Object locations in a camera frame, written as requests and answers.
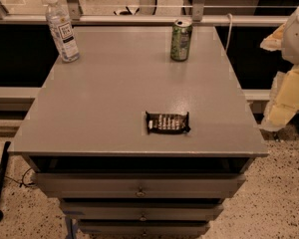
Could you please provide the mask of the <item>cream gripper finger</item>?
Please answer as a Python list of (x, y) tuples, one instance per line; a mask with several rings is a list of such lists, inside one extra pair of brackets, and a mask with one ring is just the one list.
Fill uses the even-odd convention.
[(287, 73), (276, 74), (269, 97), (260, 128), (278, 131), (299, 111), (299, 65), (294, 65)]
[(280, 51), (282, 46), (285, 24), (280, 25), (272, 34), (267, 36), (261, 43), (260, 48), (273, 52)]

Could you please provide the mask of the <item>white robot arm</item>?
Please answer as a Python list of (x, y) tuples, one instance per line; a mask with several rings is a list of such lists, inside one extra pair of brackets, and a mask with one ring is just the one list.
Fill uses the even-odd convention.
[(299, 111), (299, 6), (286, 23), (261, 42), (260, 47), (270, 52), (280, 51), (282, 59), (292, 64), (290, 71), (278, 72), (274, 77), (260, 125), (264, 130), (278, 131)]

